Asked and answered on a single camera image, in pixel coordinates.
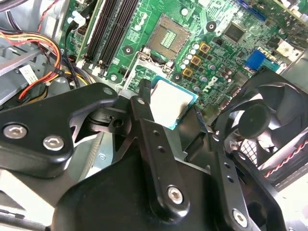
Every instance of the small sticker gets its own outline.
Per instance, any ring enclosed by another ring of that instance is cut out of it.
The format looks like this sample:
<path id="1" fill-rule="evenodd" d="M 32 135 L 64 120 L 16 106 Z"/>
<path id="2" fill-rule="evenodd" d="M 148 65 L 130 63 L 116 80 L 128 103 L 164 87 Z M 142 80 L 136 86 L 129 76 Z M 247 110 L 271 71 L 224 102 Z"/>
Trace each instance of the small sticker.
<path id="1" fill-rule="evenodd" d="M 24 76 L 24 78 L 27 80 L 28 84 L 32 84 L 38 80 L 37 76 L 35 75 L 34 71 L 32 70 L 29 64 L 21 67 L 19 71 Z"/>

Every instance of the screw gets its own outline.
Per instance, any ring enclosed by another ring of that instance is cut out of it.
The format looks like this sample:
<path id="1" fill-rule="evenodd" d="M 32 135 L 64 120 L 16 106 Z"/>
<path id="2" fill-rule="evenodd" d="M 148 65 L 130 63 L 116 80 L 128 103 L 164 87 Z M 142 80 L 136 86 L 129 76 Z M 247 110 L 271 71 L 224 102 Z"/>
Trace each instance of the screw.
<path id="1" fill-rule="evenodd" d="M 104 88 L 103 91 L 108 95 L 112 95 L 112 91 L 109 88 Z"/>
<path id="2" fill-rule="evenodd" d="M 239 223 L 240 226 L 243 228 L 246 228 L 248 226 L 248 222 L 246 217 L 237 209 L 233 210 L 233 217 L 236 220 L 237 223 Z"/>
<path id="3" fill-rule="evenodd" d="M 106 159 L 106 155 L 103 154 L 103 153 L 100 153 L 100 154 L 98 155 L 98 157 L 99 157 L 101 160 L 105 160 L 105 159 Z"/>
<path id="4" fill-rule="evenodd" d="M 140 98 L 138 99 L 138 102 L 141 103 L 141 104 L 145 104 L 145 102 L 143 101 L 143 99 L 140 99 Z"/>
<path id="5" fill-rule="evenodd" d="M 183 202 L 183 195 L 179 189 L 176 187 L 168 188 L 168 196 L 169 198 L 176 204 L 181 204 Z"/>
<path id="6" fill-rule="evenodd" d="M 240 156 L 240 158 L 241 158 L 242 160 L 245 160 L 245 159 L 246 159 L 246 157 L 245 157 L 243 154 L 241 154 L 241 153 L 239 153 L 239 156 Z"/>
<path id="7" fill-rule="evenodd" d="M 217 141 L 217 142 L 219 141 L 218 137 L 217 137 L 216 135 L 214 135 L 214 134 L 213 134 L 213 139 L 214 139 L 215 141 Z"/>
<path id="8" fill-rule="evenodd" d="M 43 145 L 51 151 L 59 151 L 64 147 L 64 141 L 60 136 L 48 136 L 44 139 Z"/>
<path id="9" fill-rule="evenodd" d="M 24 126 L 12 124 L 4 128 L 3 134 L 10 139 L 21 139 L 26 136 L 27 129 Z"/>

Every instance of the blue sata port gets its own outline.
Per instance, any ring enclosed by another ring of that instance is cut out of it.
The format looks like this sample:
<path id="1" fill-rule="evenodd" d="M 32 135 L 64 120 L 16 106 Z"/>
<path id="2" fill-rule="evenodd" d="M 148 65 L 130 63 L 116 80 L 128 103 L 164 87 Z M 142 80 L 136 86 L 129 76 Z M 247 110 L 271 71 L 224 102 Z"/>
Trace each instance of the blue sata port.
<path id="1" fill-rule="evenodd" d="M 247 59 L 245 66 L 247 66 L 251 70 L 259 70 L 262 66 L 266 66 L 272 71 L 277 71 L 279 69 L 279 65 L 269 59 L 266 58 L 266 55 L 261 51 L 255 50 Z"/>
<path id="2" fill-rule="evenodd" d="M 243 6 L 248 12 L 250 12 L 254 17 L 256 17 L 257 19 L 265 22 L 266 20 L 266 16 L 259 13 L 258 11 L 256 11 L 255 9 L 253 9 L 252 7 L 250 7 L 246 2 L 244 2 L 243 0 L 238 0 L 239 4 L 241 6 Z"/>

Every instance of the fan grille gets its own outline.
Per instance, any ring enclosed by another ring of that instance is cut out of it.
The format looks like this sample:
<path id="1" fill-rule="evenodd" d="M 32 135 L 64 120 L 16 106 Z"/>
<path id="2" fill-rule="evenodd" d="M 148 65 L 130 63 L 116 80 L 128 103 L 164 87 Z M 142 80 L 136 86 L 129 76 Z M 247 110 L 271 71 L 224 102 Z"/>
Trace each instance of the fan grille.
<path id="1" fill-rule="evenodd" d="M 244 140 L 241 144 L 241 152 L 257 166 L 257 146 L 254 142 Z"/>

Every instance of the gray cable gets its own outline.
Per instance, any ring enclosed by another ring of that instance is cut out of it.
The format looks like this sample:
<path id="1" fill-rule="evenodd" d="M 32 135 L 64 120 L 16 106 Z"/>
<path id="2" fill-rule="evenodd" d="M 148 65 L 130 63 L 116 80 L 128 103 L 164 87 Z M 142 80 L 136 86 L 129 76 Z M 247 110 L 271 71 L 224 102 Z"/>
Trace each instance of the gray cable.
<path id="1" fill-rule="evenodd" d="M 8 11 L 16 6 L 19 6 L 28 0 L 7 0 L 0 1 L 0 12 Z"/>

